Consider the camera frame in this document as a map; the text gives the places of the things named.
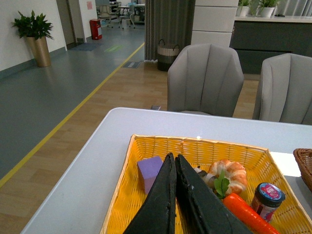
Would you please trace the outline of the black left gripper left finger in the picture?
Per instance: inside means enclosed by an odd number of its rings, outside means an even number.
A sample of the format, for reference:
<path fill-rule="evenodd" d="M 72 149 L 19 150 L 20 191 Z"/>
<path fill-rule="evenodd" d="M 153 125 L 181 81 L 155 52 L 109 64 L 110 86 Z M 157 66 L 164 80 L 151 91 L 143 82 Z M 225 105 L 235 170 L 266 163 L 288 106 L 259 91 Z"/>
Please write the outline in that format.
<path fill-rule="evenodd" d="M 173 234 L 176 221 L 176 164 L 168 153 L 144 203 L 125 234 Z"/>

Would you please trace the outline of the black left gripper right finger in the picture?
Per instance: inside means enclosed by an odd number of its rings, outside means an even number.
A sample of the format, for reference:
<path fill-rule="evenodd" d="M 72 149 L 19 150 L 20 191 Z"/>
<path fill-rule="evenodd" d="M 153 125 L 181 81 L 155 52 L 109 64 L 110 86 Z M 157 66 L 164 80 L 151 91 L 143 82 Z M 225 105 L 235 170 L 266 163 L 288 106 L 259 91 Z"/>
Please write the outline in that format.
<path fill-rule="evenodd" d="M 175 158 L 176 199 L 185 234 L 251 234 L 204 183 L 183 155 Z"/>

